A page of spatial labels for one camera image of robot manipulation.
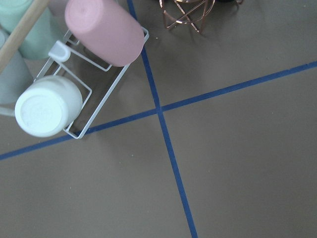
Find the grey cup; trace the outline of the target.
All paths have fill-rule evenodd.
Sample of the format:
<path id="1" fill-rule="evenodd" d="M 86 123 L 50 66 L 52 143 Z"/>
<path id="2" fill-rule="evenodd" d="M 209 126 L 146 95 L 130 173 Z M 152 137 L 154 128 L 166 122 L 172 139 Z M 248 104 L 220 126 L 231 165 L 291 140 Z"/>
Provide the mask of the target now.
<path id="1" fill-rule="evenodd" d="M 17 51 L 0 74 L 0 104 L 10 104 L 33 83 L 33 77 Z"/>

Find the pink cup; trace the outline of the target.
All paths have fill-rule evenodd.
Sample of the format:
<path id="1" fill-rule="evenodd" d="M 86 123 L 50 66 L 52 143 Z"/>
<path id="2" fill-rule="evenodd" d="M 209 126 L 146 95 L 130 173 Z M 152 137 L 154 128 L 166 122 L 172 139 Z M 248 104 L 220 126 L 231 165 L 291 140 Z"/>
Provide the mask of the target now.
<path id="1" fill-rule="evenodd" d="M 109 64 L 125 66 L 141 54 L 141 25 L 113 0 L 69 0 L 64 17 L 82 45 Z"/>

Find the mint green cup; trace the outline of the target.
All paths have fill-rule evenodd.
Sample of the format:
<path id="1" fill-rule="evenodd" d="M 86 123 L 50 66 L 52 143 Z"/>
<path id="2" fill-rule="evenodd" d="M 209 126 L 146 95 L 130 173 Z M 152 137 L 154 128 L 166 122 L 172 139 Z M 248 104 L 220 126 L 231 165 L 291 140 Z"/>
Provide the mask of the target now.
<path id="1" fill-rule="evenodd" d="M 31 0 L 1 0 L 0 25 L 8 33 L 12 33 L 27 9 L 32 4 Z M 46 8 L 39 17 L 19 51 L 21 55 L 30 60 L 48 58 L 49 51 L 57 40 L 63 40 L 64 33 L 54 19 L 51 11 Z"/>

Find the white cup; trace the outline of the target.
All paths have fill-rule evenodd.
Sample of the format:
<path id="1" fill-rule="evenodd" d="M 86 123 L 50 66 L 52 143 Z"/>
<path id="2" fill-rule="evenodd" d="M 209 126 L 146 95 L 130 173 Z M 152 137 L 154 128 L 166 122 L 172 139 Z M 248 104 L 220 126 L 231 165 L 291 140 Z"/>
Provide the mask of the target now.
<path id="1" fill-rule="evenodd" d="M 36 80 L 18 98 L 15 118 L 26 133 L 49 137 L 73 122 L 82 105 L 81 92 L 71 80 L 49 75 Z"/>

